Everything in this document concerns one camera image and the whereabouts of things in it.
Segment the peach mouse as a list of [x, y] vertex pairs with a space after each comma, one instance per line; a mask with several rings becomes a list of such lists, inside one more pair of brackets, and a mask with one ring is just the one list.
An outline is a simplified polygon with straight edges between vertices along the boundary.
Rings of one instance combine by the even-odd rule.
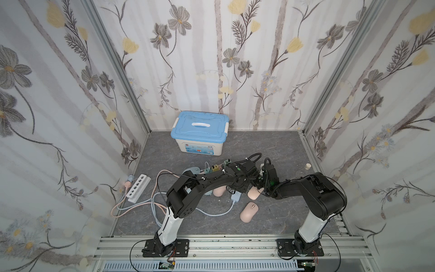
[[255, 186], [252, 186], [250, 189], [249, 189], [249, 191], [248, 191], [248, 193], [247, 193], [247, 196], [251, 199], [251, 200], [256, 200], [262, 193], [263, 193], [263, 191], [264, 191], [264, 188], [260, 188], [260, 189], [258, 189], [257, 187], [255, 187]]

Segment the light blue power strip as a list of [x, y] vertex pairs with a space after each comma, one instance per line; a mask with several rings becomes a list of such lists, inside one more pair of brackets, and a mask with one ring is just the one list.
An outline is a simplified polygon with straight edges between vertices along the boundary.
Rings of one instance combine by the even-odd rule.
[[241, 198], [241, 193], [238, 191], [235, 191], [234, 194], [231, 196], [231, 200], [233, 202], [239, 202], [240, 198]]

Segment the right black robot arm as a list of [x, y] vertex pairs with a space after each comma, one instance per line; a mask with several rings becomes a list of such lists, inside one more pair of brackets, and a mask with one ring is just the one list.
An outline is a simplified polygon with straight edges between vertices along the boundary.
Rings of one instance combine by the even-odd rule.
[[275, 167], [264, 162], [255, 186], [263, 189], [266, 197], [282, 200], [301, 196], [309, 213], [296, 231], [292, 247], [296, 255], [306, 256], [320, 246], [321, 232], [328, 221], [347, 206], [346, 195], [320, 172], [304, 172], [294, 179], [280, 181]]

